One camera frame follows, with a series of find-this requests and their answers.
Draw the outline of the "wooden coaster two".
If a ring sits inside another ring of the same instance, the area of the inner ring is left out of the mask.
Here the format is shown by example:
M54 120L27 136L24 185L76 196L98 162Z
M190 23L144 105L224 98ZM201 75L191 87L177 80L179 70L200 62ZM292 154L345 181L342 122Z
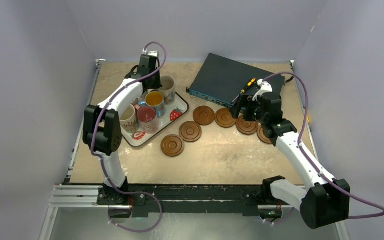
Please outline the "wooden coaster two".
M233 127L237 122L237 120L233 118L228 108L221 108L217 110L215 113L214 120L217 123L217 125L219 125L222 128Z

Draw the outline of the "wooden coaster three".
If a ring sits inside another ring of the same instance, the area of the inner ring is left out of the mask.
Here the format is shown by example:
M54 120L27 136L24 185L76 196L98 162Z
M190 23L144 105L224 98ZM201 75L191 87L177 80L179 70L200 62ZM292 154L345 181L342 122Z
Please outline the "wooden coaster three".
M244 135L253 135L258 130L258 123L256 121L246 121L243 115L240 115L235 124L237 130Z

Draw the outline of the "wooden coaster four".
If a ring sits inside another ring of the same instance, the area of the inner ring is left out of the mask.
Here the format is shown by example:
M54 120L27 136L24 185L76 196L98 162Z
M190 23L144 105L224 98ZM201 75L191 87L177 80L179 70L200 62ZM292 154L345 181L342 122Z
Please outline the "wooden coaster four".
M258 130L257 130L257 136L258 138L265 144L269 144L271 145L272 142L269 138L267 138L264 134L264 129L262 128L261 125L258 126Z

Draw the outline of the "cream white mug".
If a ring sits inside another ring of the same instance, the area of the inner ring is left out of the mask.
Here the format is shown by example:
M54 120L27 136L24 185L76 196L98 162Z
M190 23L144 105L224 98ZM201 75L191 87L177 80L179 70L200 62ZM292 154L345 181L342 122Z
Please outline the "cream white mug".
M175 80L168 75L160 77L161 87L157 89L163 95L165 105L171 105L175 101Z

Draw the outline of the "wooden coaster one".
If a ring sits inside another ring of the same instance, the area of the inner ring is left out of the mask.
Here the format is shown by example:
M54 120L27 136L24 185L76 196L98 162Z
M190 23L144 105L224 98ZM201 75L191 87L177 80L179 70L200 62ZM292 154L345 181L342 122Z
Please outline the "wooden coaster one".
M199 106L193 111L193 120L202 126L210 125L215 119L215 112L208 106Z

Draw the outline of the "wooden coaster five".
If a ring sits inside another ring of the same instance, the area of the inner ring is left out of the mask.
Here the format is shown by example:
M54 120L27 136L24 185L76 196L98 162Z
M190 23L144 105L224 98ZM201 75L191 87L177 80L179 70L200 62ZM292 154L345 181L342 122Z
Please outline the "wooden coaster five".
M202 136L202 128L195 121L186 121L179 128L179 136L188 143L198 141Z

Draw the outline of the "wooden coaster six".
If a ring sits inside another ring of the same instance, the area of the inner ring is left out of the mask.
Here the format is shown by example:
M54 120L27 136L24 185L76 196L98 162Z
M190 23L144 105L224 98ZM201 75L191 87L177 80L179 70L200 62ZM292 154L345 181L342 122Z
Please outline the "wooden coaster six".
M165 136L160 144L161 151L168 157L179 156L185 148L184 140L176 134Z

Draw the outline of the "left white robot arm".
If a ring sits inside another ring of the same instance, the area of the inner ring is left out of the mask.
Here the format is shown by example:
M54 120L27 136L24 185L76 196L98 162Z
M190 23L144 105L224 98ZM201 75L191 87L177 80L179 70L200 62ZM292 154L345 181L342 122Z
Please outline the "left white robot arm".
M118 149L122 141L120 117L128 107L148 90L161 87L160 69L164 66L156 52L143 53L139 64L128 73L120 87L98 105L84 110L82 141L98 158L104 174L104 184L110 188L109 197L118 205L129 199Z

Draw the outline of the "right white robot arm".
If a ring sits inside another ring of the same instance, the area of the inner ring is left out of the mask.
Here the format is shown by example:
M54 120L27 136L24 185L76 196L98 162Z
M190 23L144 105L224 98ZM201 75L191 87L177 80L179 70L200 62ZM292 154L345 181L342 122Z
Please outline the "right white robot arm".
M349 218L351 187L337 180L312 155L300 139L293 123L283 117L282 98L267 92L258 97L239 95L229 109L236 119L260 123L264 136L289 160L304 182L298 187L282 176L263 180L260 196L268 204L281 200L297 209L310 229L317 229Z

